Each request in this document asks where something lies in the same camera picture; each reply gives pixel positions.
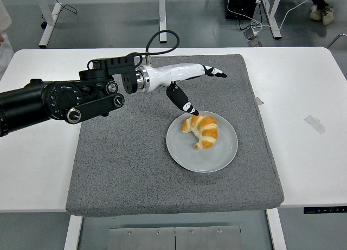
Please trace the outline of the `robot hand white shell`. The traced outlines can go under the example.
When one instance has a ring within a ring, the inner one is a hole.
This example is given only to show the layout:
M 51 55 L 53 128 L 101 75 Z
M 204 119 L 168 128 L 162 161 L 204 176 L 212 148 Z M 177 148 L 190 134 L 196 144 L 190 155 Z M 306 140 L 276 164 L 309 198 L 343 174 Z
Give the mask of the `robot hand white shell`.
M 137 90 L 147 93 L 154 91 L 158 86 L 165 87 L 167 97 L 177 108 L 198 116 L 199 111 L 193 107 L 186 94 L 176 85 L 176 82 L 198 78 L 202 75 L 221 78 L 227 76 L 220 69 L 197 63 L 181 63 L 159 68 L 145 65 L 137 68 Z

